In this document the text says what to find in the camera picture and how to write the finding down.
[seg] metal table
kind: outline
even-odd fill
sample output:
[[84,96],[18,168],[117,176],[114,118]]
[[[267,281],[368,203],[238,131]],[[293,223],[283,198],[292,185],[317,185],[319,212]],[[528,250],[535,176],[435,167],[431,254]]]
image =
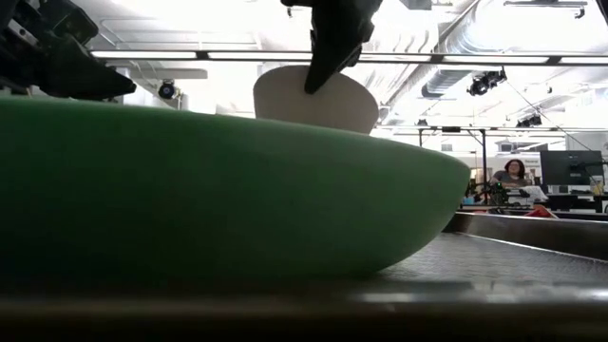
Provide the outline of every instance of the metal table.
[[366,279],[71,291],[0,284],[4,336],[607,339],[608,223],[457,214]]

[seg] computer monitor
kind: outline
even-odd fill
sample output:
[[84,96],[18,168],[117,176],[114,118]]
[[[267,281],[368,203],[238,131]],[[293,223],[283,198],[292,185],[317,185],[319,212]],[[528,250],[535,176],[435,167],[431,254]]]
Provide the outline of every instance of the computer monitor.
[[603,176],[601,162],[599,151],[541,151],[542,183],[589,185],[592,176]]

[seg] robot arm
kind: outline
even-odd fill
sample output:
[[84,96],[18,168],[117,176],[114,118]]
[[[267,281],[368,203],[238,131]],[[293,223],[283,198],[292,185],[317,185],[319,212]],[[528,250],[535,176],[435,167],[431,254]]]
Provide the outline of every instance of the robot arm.
[[373,34],[372,16],[382,0],[281,0],[283,5],[313,9],[313,60],[304,90],[314,94],[336,72],[354,67],[362,45]]
[[98,28],[71,1],[47,0],[39,9],[25,0],[0,3],[0,86],[17,93],[39,86],[50,96],[98,101],[135,91],[131,80],[84,48]]

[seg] security camera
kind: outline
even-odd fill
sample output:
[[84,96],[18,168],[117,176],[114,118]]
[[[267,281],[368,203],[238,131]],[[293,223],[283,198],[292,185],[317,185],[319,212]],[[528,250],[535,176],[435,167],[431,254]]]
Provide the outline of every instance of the security camera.
[[528,127],[536,127],[536,126],[540,126],[540,125],[542,125],[541,116],[538,114],[535,114],[527,119],[518,121],[517,125],[515,125],[515,127],[528,128]]
[[506,81],[504,68],[501,71],[487,71],[481,75],[474,76],[473,83],[466,92],[471,94],[471,96],[482,96],[504,81]]
[[175,80],[163,80],[159,88],[159,96],[165,100],[175,100],[181,95],[181,90],[175,86]]

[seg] person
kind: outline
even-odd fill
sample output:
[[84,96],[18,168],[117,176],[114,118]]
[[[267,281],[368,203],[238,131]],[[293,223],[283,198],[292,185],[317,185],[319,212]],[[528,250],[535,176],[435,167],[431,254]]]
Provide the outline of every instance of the person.
[[529,185],[523,175],[525,167],[520,160],[511,160],[504,166],[504,171],[498,171],[490,180],[490,184],[500,183],[504,188],[518,188]]

